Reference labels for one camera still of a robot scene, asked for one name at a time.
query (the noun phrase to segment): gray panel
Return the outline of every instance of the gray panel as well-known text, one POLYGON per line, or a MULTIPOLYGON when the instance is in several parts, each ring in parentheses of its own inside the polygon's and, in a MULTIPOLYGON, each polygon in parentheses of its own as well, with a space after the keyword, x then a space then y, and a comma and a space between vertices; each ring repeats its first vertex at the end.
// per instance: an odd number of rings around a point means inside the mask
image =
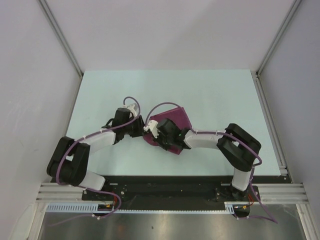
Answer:
MULTIPOLYGON (((96 220, 81 217, 50 227, 78 213, 46 213, 39 240, 303 240, 295 205, 269 205, 279 224, 260 219, 237 221, 224 214, 114 214, 96 220)), ((262 215, 260 206, 251 213, 262 215)))
POLYGON ((261 74, 289 172, 320 225, 320 1, 302 2, 261 74))

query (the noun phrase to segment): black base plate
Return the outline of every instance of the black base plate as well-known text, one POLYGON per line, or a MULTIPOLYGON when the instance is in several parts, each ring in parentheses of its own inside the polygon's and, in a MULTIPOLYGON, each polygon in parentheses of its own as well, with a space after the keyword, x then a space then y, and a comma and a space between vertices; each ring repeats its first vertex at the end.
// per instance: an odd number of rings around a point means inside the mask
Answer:
MULTIPOLYGON (((122 210, 145 211, 216 211, 225 210, 224 202, 248 202, 248 195, 235 199, 230 186, 220 183, 111 183, 102 190, 121 197, 122 210)), ((84 201, 113 201, 114 197, 86 191, 84 201)))

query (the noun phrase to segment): metal frame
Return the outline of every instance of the metal frame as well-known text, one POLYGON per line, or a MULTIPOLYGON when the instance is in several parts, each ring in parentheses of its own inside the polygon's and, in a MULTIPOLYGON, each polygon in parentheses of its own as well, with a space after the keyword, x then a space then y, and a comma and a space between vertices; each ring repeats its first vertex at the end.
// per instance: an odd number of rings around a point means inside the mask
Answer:
POLYGON ((282 39, 284 33, 286 32, 288 26, 292 22, 293 17, 295 16, 302 1, 303 0, 294 0, 294 2, 292 3, 288 13, 286 14, 286 16, 285 16, 285 18, 284 18, 284 20, 278 30, 278 32, 276 33, 274 39, 272 40, 272 43, 271 43, 270 47, 268 48, 268 51, 264 55, 264 58, 260 64, 259 68, 256 71, 258 76, 261 75, 266 64, 268 63, 269 59, 271 58, 272 54, 274 53, 276 47, 278 46, 280 40, 282 39))
MULTIPOLYGON (((56 37, 61 43, 62 48, 70 59, 75 71, 80 78, 83 76, 83 72, 78 64, 78 61, 71 50, 66 38, 64 37, 61 28, 59 27, 57 20, 55 19, 52 11, 46 0, 37 0, 45 17, 47 18, 50 26, 52 27, 56 37)), ((276 131, 274 121, 268 106, 268 102, 261 85, 260 75, 264 70, 266 64, 270 60, 271 56, 275 52, 277 45, 282 39, 286 29, 292 22, 294 15, 296 14, 302 0, 295 0, 290 7, 287 15, 285 16, 276 36, 274 37, 267 53, 265 54, 258 70, 252 74, 254 85, 259 97, 261 108, 267 123, 267 127, 271 136, 272 144, 276 152, 276 157, 280 172, 286 176, 289 174, 287 170, 287 163, 284 152, 282 150, 279 137, 276 131)), ((255 184, 259 187, 260 197, 264 204, 296 204, 299 212, 300 220, 304 229, 304 233, 307 240, 315 240, 320 238, 319 231, 313 218, 312 210, 302 184, 255 184)), ((37 199, 36 199, 36 212, 34 215, 31 230, 29 232, 28 240, 37 240, 40 234, 44 215, 49 203, 77 203, 77 205, 88 204, 87 201, 83 201, 83 190, 81 188, 73 186, 59 186, 56 183, 43 183, 40 187, 37 199)), ((90 201, 90 203, 101 203, 99 201, 90 201)), ((128 213, 132 211, 120 211, 121 213, 128 213)))
POLYGON ((293 180, 293 176, 290 175, 290 173, 287 169, 287 162, 286 162, 286 158, 284 155, 284 151, 281 147, 279 136, 277 134, 276 126, 275 126, 274 120, 273 120, 271 112, 270 112, 270 108, 269 108, 269 105, 268 105, 268 102, 266 99, 265 92, 262 88, 260 77, 258 77, 255 72, 251 72, 251 75, 253 78, 256 93, 257 93, 259 101, 260 101, 260 105, 262 108, 262 112, 264 115, 266 126, 267 126, 269 134, 270 134, 270 138, 271 138, 271 142, 272 142, 273 149, 275 152, 276 160, 277 160, 278 166, 280 168, 280 173, 283 176, 286 176, 287 174, 289 174, 291 180, 293 180))
MULTIPOLYGON (((264 204, 308 204, 303 184, 253 184, 259 188, 261 201, 264 204)), ((36 203, 101 203, 101 201, 84 201, 84 189, 57 183, 43 183, 39 189, 36 203)))
POLYGON ((74 70, 78 73, 79 77, 82 79, 84 73, 81 71, 79 63, 78 63, 73 51, 71 50, 64 34, 62 33, 61 28, 59 27, 57 20, 56 20, 55 16, 53 15, 47 1, 46 0, 37 0, 37 1, 40 5, 40 8, 43 11, 43 14, 45 15, 46 19, 48 20, 54 34, 56 35, 58 41, 61 43, 63 50, 65 51, 67 57, 71 61, 72 66, 74 67, 74 70))
MULTIPOLYGON (((311 207, 306 195, 303 184, 255 184, 258 186, 261 201, 265 205, 284 205, 296 204, 303 230, 307 240, 316 240, 319 238, 319 231, 315 225, 315 220, 312 215, 311 207)), ((44 220, 45 212, 50 203, 75 203, 76 206, 87 206, 88 204, 101 203, 101 201, 83 201, 83 189, 68 186, 58 185, 57 183, 43 183, 39 189, 36 199, 36 213, 32 223, 32 227, 28 236, 28 240, 38 240, 41 226, 44 220)), ((225 202, 225 211, 197 211, 194 214, 228 214, 232 212, 230 205, 232 202, 225 202)), ((73 212, 71 208, 65 208, 63 212, 73 212)), ((133 211, 120 210, 119 214, 190 214, 188 211, 133 211)))

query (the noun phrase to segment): white connector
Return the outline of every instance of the white connector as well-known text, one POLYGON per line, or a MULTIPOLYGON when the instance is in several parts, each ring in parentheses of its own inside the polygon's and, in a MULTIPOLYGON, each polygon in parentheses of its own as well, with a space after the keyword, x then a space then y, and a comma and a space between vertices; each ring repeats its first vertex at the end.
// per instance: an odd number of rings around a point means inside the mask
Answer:
POLYGON ((134 118, 138 115, 138 113, 137 113, 138 105, 136 103, 130 104, 128 106, 123 105, 123 107, 129 109, 134 118))
POLYGON ((158 138, 159 133, 158 133, 157 125, 158 125, 158 122, 157 122, 157 121, 155 121, 155 120, 150 120, 150 121, 148 122, 148 124, 143 127, 143 130, 145 130, 146 132, 147 132, 148 130, 150 130, 150 132, 152 133, 152 135, 153 135, 155 138, 158 138))

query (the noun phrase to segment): orange wire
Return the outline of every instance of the orange wire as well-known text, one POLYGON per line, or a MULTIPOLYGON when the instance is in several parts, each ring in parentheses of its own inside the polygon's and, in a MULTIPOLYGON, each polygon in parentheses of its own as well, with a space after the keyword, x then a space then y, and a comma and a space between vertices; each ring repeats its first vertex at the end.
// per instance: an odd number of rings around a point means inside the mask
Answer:
POLYGON ((249 201, 252 202, 252 203, 250 203, 250 206, 252 206, 255 201, 254 201, 253 197, 250 194, 248 194, 248 198, 249 198, 249 201))

